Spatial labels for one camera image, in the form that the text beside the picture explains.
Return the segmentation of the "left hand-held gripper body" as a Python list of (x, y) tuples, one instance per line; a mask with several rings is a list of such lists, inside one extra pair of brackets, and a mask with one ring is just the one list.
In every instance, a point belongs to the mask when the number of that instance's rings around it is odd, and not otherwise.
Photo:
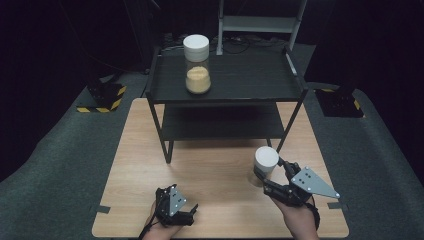
[(177, 185), (173, 184), (168, 186), (169, 188), (169, 199), (156, 201), (156, 209), (154, 216), (159, 222), (167, 226), (191, 226), (194, 223), (193, 220), (186, 220), (183, 217), (183, 211), (181, 208), (187, 203), (187, 199), (177, 189)]

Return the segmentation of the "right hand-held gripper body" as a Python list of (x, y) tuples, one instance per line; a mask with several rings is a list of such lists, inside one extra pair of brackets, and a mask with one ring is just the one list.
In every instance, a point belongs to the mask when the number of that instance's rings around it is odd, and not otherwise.
[(340, 194), (318, 176), (310, 167), (303, 169), (297, 163), (290, 163), (285, 170), (287, 185), (278, 184), (270, 179), (263, 183), (264, 194), (288, 206), (300, 207), (314, 194), (339, 199)]

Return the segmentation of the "black two-tier shelf rack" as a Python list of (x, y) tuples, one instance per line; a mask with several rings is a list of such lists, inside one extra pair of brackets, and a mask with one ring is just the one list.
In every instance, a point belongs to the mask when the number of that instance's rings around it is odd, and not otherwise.
[(182, 56), (155, 51), (145, 96), (166, 162), (176, 141), (273, 139), (283, 144), (308, 92), (292, 51), (269, 55), (212, 55), (211, 87), (186, 89)]

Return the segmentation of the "white-lidded jar of yellow powder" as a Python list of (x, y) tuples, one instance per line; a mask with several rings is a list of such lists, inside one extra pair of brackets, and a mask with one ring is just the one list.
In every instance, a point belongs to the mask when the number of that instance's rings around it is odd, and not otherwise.
[(211, 87), (209, 73), (209, 39), (200, 34), (183, 40), (186, 62), (186, 88), (193, 94), (203, 94)]

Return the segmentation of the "person's left hand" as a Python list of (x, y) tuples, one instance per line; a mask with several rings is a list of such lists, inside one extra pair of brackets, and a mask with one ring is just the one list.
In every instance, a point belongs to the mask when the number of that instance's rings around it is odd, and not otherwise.
[(146, 231), (142, 235), (141, 240), (171, 240), (180, 230), (182, 226), (164, 227), (160, 223), (156, 223), (157, 218), (154, 216), (156, 203), (153, 202), (150, 209), (149, 217), (145, 221)]

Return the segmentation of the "person's right hand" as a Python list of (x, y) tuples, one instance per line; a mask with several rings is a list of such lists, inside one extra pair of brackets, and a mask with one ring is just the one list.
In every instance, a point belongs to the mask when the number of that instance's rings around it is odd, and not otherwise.
[(306, 206), (291, 207), (272, 198), (283, 214), (284, 222), (295, 240), (319, 240), (313, 212)]

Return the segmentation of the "black base with striped tape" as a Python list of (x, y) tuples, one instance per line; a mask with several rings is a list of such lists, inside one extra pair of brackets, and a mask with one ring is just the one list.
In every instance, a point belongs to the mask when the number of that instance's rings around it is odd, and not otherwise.
[(364, 113), (353, 96), (353, 88), (315, 89), (323, 114), (326, 117), (362, 118)]
[(80, 113), (109, 113), (121, 103), (126, 87), (120, 83), (122, 72), (111, 75), (109, 79), (91, 81), (77, 99), (76, 111)]

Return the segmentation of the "grey metal stand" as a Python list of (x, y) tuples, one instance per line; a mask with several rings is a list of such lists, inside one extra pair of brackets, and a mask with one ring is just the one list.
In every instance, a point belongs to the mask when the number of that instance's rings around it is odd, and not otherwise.
[(259, 17), (225, 15), (225, 0), (219, 0), (216, 54), (223, 54), (223, 33), (228, 31), (289, 34), (288, 47), (293, 49), (308, 0), (298, 2), (300, 5), (295, 17)]

